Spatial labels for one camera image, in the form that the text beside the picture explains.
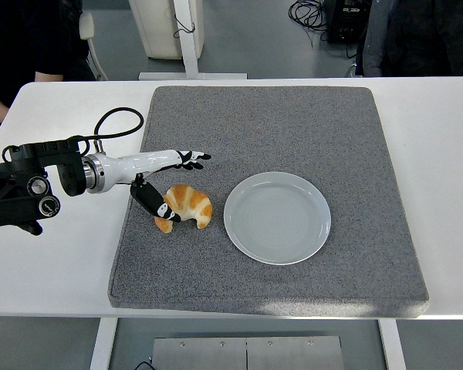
croissant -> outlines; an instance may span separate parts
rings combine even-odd
[[[198,229],[205,228],[213,214],[213,206],[209,197],[193,189],[186,184],[178,184],[171,187],[163,195],[164,201],[170,208],[180,216],[182,221],[194,218],[197,221]],[[154,222],[161,231],[168,234],[173,229],[173,221],[155,217]]]

white plate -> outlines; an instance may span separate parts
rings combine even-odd
[[[243,180],[228,196],[225,227],[233,244],[265,264],[295,264],[326,242],[331,213],[309,181],[284,172]]]

floor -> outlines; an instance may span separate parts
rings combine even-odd
[[[345,77],[353,45],[329,45],[287,15],[293,0],[204,0],[200,72],[240,72],[250,79]],[[110,80],[139,72],[183,72],[181,61],[149,59],[127,0],[84,0],[94,44]],[[96,318],[0,317],[0,370],[88,369]],[[463,370],[463,321],[399,321],[409,370]],[[110,369],[133,369],[152,355],[155,338],[337,335],[346,369],[385,369],[377,322],[252,318],[120,319]]]

plate rim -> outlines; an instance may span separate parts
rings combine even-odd
[[[327,220],[328,221],[327,222],[328,227],[327,227],[326,233],[324,233],[325,237],[323,238],[322,243],[320,244],[320,246],[316,250],[314,250],[314,252],[309,254],[307,257],[303,257],[302,259],[297,260],[297,261],[293,261],[293,262],[271,262],[271,261],[268,261],[268,260],[265,260],[265,259],[261,258],[260,256],[257,256],[256,254],[253,254],[251,251],[249,251],[248,249],[243,247],[242,243],[238,240],[238,238],[236,238],[235,235],[230,231],[231,225],[229,225],[229,221],[227,221],[227,218],[228,218],[227,216],[229,216],[229,214],[230,214],[230,211],[229,211],[230,199],[232,197],[237,197],[240,193],[243,193],[243,191],[240,191],[240,188],[244,186],[244,183],[252,181],[252,179],[255,178],[255,177],[264,177],[264,176],[267,177],[268,175],[271,176],[273,174],[275,176],[282,176],[282,177],[295,177],[297,180],[301,180],[303,183],[308,184],[309,187],[313,188],[320,195],[321,201],[324,202],[324,204],[326,205],[327,215],[328,215],[328,220]],[[316,254],[318,251],[321,250],[321,248],[324,246],[324,244],[327,241],[327,238],[330,235],[332,217],[331,217],[331,209],[330,209],[329,204],[327,203],[326,198],[320,192],[320,190],[317,189],[317,187],[313,183],[311,183],[310,181],[304,179],[303,177],[300,177],[300,176],[295,175],[293,173],[282,172],[282,171],[266,171],[266,172],[256,173],[254,175],[251,175],[251,176],[245,178],[244,180],[242,180],[240,183],[238,183],[231,190],[231,192],[228,195],[228,197],[226,199],[226,202],[225,202],[225,208],[224,208],[224,212],[223,212],[223,221],[225,222],[225,229],[226,229],[226,233],[228,235],[228,238],[235,245],[235,247],[239,251],[241,251],[243,254],[245,254],[247,257],[250,257],[255,261],[262,262],[263,264],[270,264],[270,265],[275,265],[275,266],[286,266],[286,265],[290,265],[290,264],[298,264],[299,262],[302,262],[302,261],[304,261],[304,260],[306,260],[308,258],[311,258],[314,254]]]

robotic arm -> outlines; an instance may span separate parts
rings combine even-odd
[[[173,212],[158,191],[147,182],[147,177],[169,168],[201,170],[203,166],[197,160],[211,158],[201,152],[177,150],[110,158],[106,156],[100,143],[96,144],[96,148],[99,150],[97,153],[83,157],[88,193],[104,193],[117,183],[130,184],[130,194],[150,214],[177,222],[181,221],[180,216]]]
[[[104,119],[120,110],[135,112],[140,125],[117,135],[74,136],[67,140],[31,143],[5,148],[0,163],[0,226],[16,225],[33,235],[40,235],[42,228],[37,220],[54,217],[60,202],[52,194],[45,167],[56,165],[64,191],[71,197],[87,190],[103,193],[115,184],[129,184],[130,193],[150,214],[179,222],[180,216],[164,202],[164,198],[147,181],[152,173],[170,168],[202,169],[199,159],[208,160],[208,154],[192,151],[163,150],[138,153],[122,158],[106,156],[100,138],[112,138],[132,133],[142,127],[144,119],[130,108],[117,108],[108,112],[96,125],[95,132]],[[95,139],[96,152],[84,156],[79,152],[79,141]],[[9,152],[11,160],[5,158]]]

